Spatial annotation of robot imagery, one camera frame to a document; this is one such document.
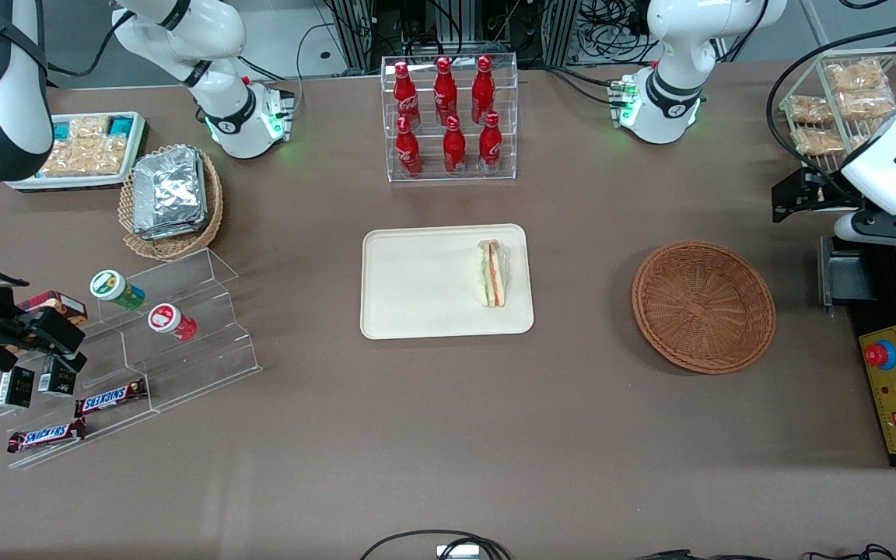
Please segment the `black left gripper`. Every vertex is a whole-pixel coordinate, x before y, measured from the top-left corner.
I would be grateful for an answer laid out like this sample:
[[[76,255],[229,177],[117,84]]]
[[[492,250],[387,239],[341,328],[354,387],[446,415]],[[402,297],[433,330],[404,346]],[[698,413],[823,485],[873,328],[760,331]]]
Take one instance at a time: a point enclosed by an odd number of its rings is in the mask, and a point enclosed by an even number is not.
[[[772,187],[772,223],[780,223],[790,214],[800,212],[804,189],[807,189],[804,209],[808,212],[859,209],[859,191],[843,175],[828,175],[804,164],[794,173],[794,184]]]

